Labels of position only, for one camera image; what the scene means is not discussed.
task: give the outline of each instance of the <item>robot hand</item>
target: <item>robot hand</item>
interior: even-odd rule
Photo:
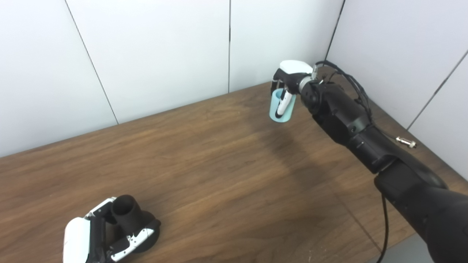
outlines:
[[[106,223],[122,236],[106,245]],[[111,197],[65,228],[63,263],[114,263],[131,252],[150,249],[158,240],[161,222],[141,211],[132,196]]]
[[[293,95],[300,94],[301,84],[303,87],[305,83],[315,80],[316,77],[317,67],[312,68],[305,62],[285,60],[279,64],[279,69],[271,81],[271,94],[275,89],[283,88],[278,109],[275,112],[276,118],[282,117]]]

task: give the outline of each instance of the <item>black cylindrical object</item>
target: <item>black cylindrical object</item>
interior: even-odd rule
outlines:
[[[147,224],[145,223],[143,212],[133,196],[123,195],[117,197],[111,209],[112,215],[125,235],[133,235],[134,232]]]
[[[148,227],[154,230],[133,253],[140,253],[150,249],[159,238],[159,226],[161,222],[148,211],[142,211],[133,196],[123,195],[117,197],[111,207],[112,216],[126,236],[138,236],[140,230]]]

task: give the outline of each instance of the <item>cable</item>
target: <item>cable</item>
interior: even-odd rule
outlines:
[[[346,74],[341,68],[339,68],[337,65],[331,63],[328,60],[319,61],[315,65],[318,65],[318,64],[323,64],[325,66],[329,66],[335,69],[336,74],[342,75],[351,84],[353,89],[358,94],[358,99],[356,102],[364,108],[369,118],[369,121],[373,123],[369,97],[367,96],[366,91],[361,86],[361,84],[359,84],[359,82],[353,76]]]
[[[392,139],[394,140],[396,137],[391,135],[390,133],[386,132],[385,130],[381,129],[380,127],[378,127],[377,125],[374,124],[374,126],[381,132],[383,133],[383,135],[387,136],[389,139]]]
[[[335,76],[335,74],[336,74],[336,70],[335,70],[335,72],[333,72],[333,73],[330,75],[330,77],[328,78],[328,82],[327,82],[327,83],[330,83],[331,78],[333,78],[333,76]]]
[[[383,247],[382,247],[382,252],[380,253],[379,259],[377,260],[376,263],[381,263],[383,257],[385,256],[385,252],[387,251],[387,245],[388,245],[388,213],[387,213],[387,202],[385,200],[385,196],[382,194],[382,206],[383,206],[383,216],[385,218],[385,237],[383,241]]]

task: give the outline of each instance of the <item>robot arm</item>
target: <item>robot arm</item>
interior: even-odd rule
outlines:
[[[468,262],[468,197],[448,190],[439,176],[390,141],[339,85],[318,82],[311,73],[278,72],[285,90],[300,95],[314,121],[378,174],[375,186],[427,243],[434,262]]]

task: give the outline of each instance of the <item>wooden table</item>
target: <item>wooden table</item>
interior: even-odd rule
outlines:
[[[61,262],[63,234],[107,197],[131,194],[162,221],[124,262],[365,262],[384,220],[373,175],[296,102],[271,121],[268,84],[0,159],[2,262]],[[383,112],[377,122],[406,131]],[[412,152],[454,190],[468,183]],[[413,234],[389,207],[390,245]]]

